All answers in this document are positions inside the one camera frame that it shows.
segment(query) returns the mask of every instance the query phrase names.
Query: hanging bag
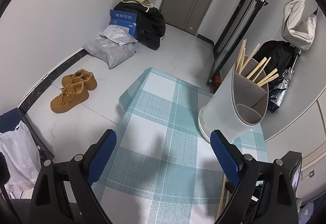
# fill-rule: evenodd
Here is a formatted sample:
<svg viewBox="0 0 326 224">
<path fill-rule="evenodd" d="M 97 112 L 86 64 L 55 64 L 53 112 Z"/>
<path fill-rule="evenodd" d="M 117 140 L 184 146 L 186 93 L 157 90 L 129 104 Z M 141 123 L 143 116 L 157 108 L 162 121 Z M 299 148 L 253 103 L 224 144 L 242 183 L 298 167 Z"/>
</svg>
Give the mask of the hanging bag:
<svg viewBox="0 0 326 224">
<path fill-rule="evenodd" d="M 293 46 L 306 51 L 315 37 L 316 12 L 300 22 L 306 0 L 290 0 L 283 9 L 282 37 Z"/>
</svg>

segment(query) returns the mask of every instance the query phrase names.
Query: white bag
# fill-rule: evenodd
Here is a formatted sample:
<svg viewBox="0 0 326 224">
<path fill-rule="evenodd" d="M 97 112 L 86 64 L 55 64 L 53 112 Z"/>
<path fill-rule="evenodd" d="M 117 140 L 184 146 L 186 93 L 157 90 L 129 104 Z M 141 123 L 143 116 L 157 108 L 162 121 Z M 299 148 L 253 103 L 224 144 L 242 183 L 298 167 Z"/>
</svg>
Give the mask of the white bag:
<svg viewBox="0 0 326 224">
<path fill-rule="evenodd" d="M 290 0 L 283 9 L 282 37 L 293 46 L 306 51 L 310 48 L 315 37 L 316 21 L 315 14 L 301 23 L 306 0 Z"/>
<path fill-rule="evenodd" d="M 10 172 L 7 191 L 33 188 L 41 170 L 40 154 L 24 122 L 20 121 L 14 131 L 0 134 L 0 151 Z"/>
<path fill-rule="evenodd" d="M 100 35 L 115 43 L 118 43 L 120 47 L 129 43 L 137 42 L 137 40 L 131 34 L 120 26 L 113 24 L 109 25 L 102 33 L 100 33 Z"/>
</svg>

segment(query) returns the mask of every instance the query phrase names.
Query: shoe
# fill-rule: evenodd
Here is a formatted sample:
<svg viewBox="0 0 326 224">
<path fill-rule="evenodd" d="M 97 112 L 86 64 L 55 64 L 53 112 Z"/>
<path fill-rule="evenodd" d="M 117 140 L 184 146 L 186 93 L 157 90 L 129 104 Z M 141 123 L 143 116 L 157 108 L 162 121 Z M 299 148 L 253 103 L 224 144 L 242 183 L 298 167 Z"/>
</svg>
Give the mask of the shoe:
<svg viewBox="0 0 326 224">
<path fill-rule="evenodd" d="M 61 88 L 62 93 L 51 101 L 51 110 L 55 113 L 64 113 L 74 106 L 84 102 L 89 97 L 84 82 L 69 83 Z"/>
<path fill-rule="evenodd" d="M 80 69 L 74 74 L 64 76 L 61 83 L 63 87 L 66 87 L 69 83 L 78 83 L 80 81 L 84 83 L 86 89 L 89 91 L 94 90 L 97 86 L 93 73 L 84 69 Z"/>
</svg>

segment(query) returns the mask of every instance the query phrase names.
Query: clothing pile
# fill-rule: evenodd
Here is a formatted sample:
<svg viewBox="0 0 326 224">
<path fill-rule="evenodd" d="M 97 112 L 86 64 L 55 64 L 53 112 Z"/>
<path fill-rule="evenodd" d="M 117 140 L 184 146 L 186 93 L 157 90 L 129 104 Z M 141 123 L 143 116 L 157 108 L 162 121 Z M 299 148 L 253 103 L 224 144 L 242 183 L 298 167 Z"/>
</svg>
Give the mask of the clothing pile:
<svg viewBox="0 0 326 224">
<path fill-rule="evenodd" d="M 165 21 L 149 0 L 122 0 L 114 10 L 137 14 L 138 41 L 153 50 L 160 47 L 160 38 L 165 35 Z"/>
</svg>

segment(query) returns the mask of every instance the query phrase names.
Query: metal screw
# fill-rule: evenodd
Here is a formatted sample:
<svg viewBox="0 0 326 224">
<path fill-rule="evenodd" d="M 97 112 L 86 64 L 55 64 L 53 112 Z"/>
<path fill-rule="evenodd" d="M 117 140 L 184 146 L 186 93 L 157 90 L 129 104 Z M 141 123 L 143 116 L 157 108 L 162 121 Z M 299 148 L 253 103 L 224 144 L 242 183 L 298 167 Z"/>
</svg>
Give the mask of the metal screw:
<svg viewBox="0 0 326 224">
<path fill-rule="evenodd" d="M 46 160 L 45 162 L 44 162 L 44 166 L 49 166 L 51 164 L 51 161 L 50 160 Z"/>
<path fill-rule="evenodd" d="M 81 154 L 77 154 L 74 159 L 75 161 L 80 161 L 83 159 L 83 156 Z"/>
<path fill-rule="evenodd" d="M 276 164 L 279 165 L 279 166 L 282 166 L 282 165 L 283 165 L 283 161 L 280 160 L 280 159 L 276 159 L 275 162 L 276 162 Z"/>
<path fill-rule="evenodd" d="M 244 155 L 244 158 L 245 158 L 246 160 L 252 160 L 252 156 L 251 156 L 250 154 L 248 154 L 248 153 L 246 153 L 246 154 Z"/>
</svg>

